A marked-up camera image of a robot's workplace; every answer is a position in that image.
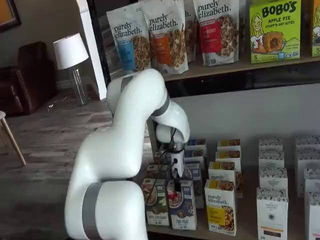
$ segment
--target brown leather chair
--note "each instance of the brown leather chair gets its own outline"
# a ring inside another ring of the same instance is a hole
[[[0,67],[0,111],[31,114],[57,93],[55,64],[44,42],[19,48],[18,64]]]

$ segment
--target brand logo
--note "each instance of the brand logo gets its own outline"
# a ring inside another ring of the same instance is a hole
[[[283,12],[293,13],[296,8],[296,1],[286,2],[285,4],[278,4],[273,6],[266,6],[262,9],[262,17],[266,18],[269,14],[271,15],[281,15]]]

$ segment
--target picture frame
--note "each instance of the picture frame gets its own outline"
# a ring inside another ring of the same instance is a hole
[[[0,33],[20,25],[21,20],[14,0],[0,0]]]

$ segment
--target gray ring band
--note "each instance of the gray ring band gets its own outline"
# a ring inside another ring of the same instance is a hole
[[[164,114],[164,112],[167,111],[167,109],[169,107],[169,104],[170,104],[170,97],[169,97],[169,94],[167,93],[164,104],[162,105],[162,107],[160,107],[157,110],[155,110],[152,113],[152,116],[157,117],[157,116],[160,116],[160,115]]]
[[[122,82],[121,82],[121,90],[120,92],[122,93],[122,91],[125,89],[125,87],[127,86],[127,84],[134,78],[134,76],[127,76],[122,78]]]
[[[91,184],[83,198],[82,203],[82,225],[86,237],[92,240],[102,240],[99,235],[96,223],[96,204],[102,182]]]

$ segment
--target table lamp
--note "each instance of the table lamp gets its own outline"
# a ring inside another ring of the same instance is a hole
[[[79,105],[88,103],[88,92],[85,84],[81,82],[79,64],[89,56],[80,36],[80,33],[66,36],[53,43],[57,68],[68,69],[72,88]]]

